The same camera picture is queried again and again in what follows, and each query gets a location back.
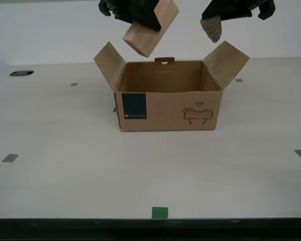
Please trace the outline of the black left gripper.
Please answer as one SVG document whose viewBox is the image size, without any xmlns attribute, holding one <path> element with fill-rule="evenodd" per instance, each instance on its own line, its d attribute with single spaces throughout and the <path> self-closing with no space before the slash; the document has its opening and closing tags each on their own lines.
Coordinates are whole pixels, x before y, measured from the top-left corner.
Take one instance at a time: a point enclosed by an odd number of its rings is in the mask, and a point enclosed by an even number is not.
<svg viewBox="0 0 301 241">
<path fill-rule="evenodd" d="M 139 23 L 159 32 L 161 24 L 155 14 L 159 0 L 100 0 L 98 7 L 105 16 L 115 15 L 116 19 L 127 23 Z"/>
</svg>

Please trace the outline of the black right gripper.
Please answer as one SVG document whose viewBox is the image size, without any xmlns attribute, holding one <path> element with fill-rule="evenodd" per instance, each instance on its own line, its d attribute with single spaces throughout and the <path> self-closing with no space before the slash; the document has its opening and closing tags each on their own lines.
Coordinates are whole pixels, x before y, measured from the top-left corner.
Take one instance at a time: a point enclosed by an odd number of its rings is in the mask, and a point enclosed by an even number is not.
<svg viewBox="0 0 301 241">
<path fill-rule="evenodd" d="M 206 20 L 217 16 L 219 16 L 222 21 L 250 18 L 252 17 L 251 10 L 259 8 L 260 13 L 258 17 L 261 20 L 266 20 L 275 12 L 274 0 L 253 1 L 251 7 L 250 3 L 251 1 L 212 0 L 202 13 L 202 19 Z"/>
</svg>

